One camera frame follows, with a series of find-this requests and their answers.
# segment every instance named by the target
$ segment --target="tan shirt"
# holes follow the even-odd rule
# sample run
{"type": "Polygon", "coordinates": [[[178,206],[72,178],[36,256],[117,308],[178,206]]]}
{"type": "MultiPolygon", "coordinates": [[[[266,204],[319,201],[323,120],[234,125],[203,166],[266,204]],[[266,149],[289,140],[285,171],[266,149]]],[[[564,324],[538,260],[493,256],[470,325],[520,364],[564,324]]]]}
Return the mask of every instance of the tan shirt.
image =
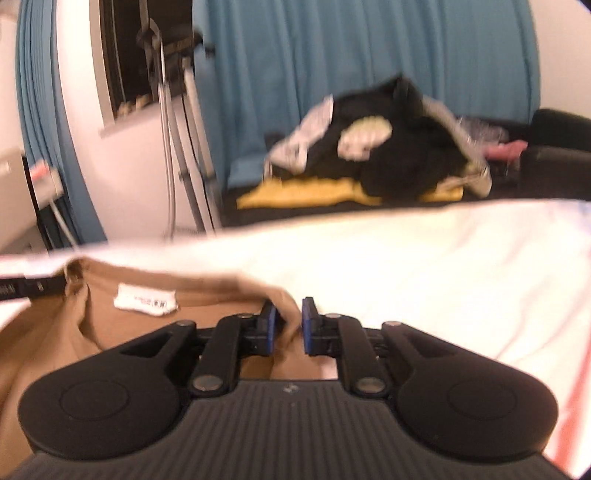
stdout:
{"type": "Polygon", "coordinates": [[[236,276],[183,278],[146,273],[82,258],[65,269],[63,295],[36,299],[0,332],[0,477],[5,478],[28,455],[29,444],[17,419],[26,388],[54,370],[188,319],[197,327],[214,326],[241,312],[258,313],[271,300],[287,322],[272,358],[251,357],[243,378],[318,379],[320,363],[304,354],[301,314],[280,289],[236,276]],[[161,317],[119,310],[113,305],[119,284],[176,292],[178,309],[161,317]]]}

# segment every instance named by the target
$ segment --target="red stripe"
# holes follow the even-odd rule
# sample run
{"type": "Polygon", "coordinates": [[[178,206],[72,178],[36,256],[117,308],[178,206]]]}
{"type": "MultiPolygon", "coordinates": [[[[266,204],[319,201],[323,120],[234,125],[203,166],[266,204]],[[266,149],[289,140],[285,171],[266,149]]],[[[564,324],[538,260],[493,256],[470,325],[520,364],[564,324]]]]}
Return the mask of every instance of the red stripe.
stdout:
{"type": "Polygon", "coordinates": [[[569,470],[569,466],[574,462],[576,455],[577,440],[581,429],[579,422],[582,407],[584,407],[584,397],[591,375],[591,338],[587,343],[587,351],[583,358],[583,364],[579,372],[579,377],[570,394],[567,403],[567,416],[560,428],[558,434],[558,451],[554,457],[554,463],[564,471],[569,470]]]}

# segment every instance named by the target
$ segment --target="window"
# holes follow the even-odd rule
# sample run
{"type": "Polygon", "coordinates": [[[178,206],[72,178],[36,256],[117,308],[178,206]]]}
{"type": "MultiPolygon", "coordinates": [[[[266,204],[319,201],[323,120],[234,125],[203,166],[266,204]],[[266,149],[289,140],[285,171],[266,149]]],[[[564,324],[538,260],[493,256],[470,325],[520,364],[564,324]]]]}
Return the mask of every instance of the window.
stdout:
{"type": "Polygon", "coordinates": [[[113,117],[119,118],[152,102],[145,51],[136,43],[143,24],[152,18],[166,32],[191,24],[191,0],[99,0],[100,36],[107,90],[113,117]]]}

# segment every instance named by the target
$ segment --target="pile of clothes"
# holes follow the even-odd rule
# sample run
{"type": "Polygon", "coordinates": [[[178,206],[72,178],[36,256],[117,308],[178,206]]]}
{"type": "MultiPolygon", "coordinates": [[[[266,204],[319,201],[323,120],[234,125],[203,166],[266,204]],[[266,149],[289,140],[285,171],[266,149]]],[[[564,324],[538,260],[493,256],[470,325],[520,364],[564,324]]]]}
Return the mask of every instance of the pile of clothes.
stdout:
{"type": "Polygon", "coordinates": [[[464,189],[484,198],[491,186],[482,145],[441,102],[398,76],[311,109],[272,146],[262,183],[237,207],[451,202],[464,189]]]}

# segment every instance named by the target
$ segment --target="black garment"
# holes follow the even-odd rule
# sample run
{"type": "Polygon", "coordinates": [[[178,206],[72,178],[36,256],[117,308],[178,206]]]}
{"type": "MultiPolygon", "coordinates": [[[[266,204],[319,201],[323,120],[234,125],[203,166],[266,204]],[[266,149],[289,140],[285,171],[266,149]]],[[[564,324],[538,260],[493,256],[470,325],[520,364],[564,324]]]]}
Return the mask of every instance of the black garment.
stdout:
{"type": "Polygon", "coordinates": [[[306,169],[299,177],[351,177],[370,196],[409,200],[434,189],[448,176],[461,176],[467,159],[446,129],[424,114],[422,98],[410,80],[399,76],[335,99],[332,122],[324,137],[308,150],[306,169]],[[369,116],[388,120],[391,138],[374,148],[368,161],[339,158],[337,146],[343,130],[369,116]]]}

